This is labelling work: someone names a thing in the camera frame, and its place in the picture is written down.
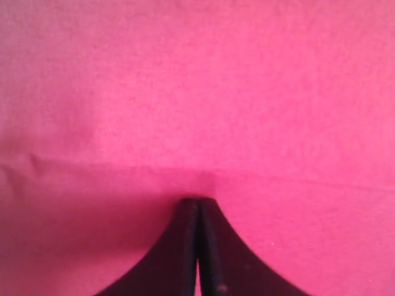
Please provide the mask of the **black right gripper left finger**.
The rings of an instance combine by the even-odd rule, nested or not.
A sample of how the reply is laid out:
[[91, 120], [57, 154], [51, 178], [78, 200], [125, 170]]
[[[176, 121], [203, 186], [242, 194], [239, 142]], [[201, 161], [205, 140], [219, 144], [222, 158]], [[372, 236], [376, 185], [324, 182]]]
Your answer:
[[194, 295], [197, 223], [198, 200], [180, 200], [165, 231], [147, 254], [98, 295]]

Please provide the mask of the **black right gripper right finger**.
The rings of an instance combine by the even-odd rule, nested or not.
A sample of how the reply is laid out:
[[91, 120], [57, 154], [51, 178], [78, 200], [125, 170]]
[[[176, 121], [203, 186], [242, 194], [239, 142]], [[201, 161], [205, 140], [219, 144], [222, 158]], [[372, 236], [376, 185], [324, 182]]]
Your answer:
[[244, 243], [214, 199], [199, 199], [197, 233], [203, 295], [307, 294], [266, 265]]

